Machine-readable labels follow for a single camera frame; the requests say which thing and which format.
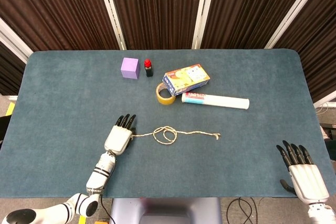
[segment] tape roll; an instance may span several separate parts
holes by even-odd
[[[157,85],[156,87],[156,98],[159,101],[159,103],[163,104],[163,105],[170,105],[172,104],[176,97],[169,97],[169,98],[164,98],[162,96],[160,96],[160,91],[163,89],[167,89],[166,86],[161,82],[159,85]]]

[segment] brown curtain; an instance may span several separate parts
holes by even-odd
[[[25,66],[26,64],[0,42],[0,93],[2,95],[18,94]]]
[[[277,48],[296,50],[314,102],[336,90],[336,0],[308,0]]]
[[[103,0],[0,0],[0,16],[33,51],[119,49]]]
[[[190,49],[200,0],[114,0],[128,49]]]
[[[264,48],[295,0],[212,0],[201,48]]]

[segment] foam cube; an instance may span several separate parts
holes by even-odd
[[[138,59],[124,58],[121,65],[121,74],[124,78],[137,79],[139,77],[140,64]]]

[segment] small black bottle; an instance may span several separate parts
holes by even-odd
[[[146,76],[147,77],[153,76],[153,68],[151,61],[149,59],[145,59],[144,65],[146,70]]]

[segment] white tube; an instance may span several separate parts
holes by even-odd
[[[222,106],[247,110],[250,100],[233,97],[220,97],[218,95],[183,93],[182,102],[207,104],[213,106]]]

